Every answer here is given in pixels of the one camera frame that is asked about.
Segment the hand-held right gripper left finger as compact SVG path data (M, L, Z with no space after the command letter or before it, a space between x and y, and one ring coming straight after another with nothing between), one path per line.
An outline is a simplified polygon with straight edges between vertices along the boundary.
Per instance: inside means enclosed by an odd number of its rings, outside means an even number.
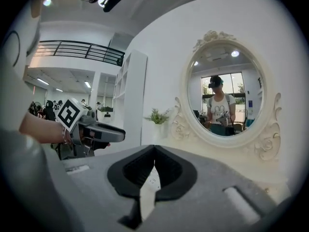
M154 161L155 147L146 145L110 166L108 181L120 196L138 198L141 187L154 167Z

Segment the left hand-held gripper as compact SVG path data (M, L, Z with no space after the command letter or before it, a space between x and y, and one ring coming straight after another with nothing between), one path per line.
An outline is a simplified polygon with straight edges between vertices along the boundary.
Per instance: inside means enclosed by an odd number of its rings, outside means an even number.
M96 113L74 98L67 99L57 113L57 121L64 128L63 136L69 141L58 144L57 153L61 158L85 158L94 156L97 149L105 149L110 143L122 142L126 132L115 126L96 120Z

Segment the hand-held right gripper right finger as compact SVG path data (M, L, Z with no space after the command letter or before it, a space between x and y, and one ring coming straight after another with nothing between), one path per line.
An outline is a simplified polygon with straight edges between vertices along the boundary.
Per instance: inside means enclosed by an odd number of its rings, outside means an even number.
M154 166L158 172L161 189L156 201L173 201L185 195L197 181L197 170L192 163L155 145Z

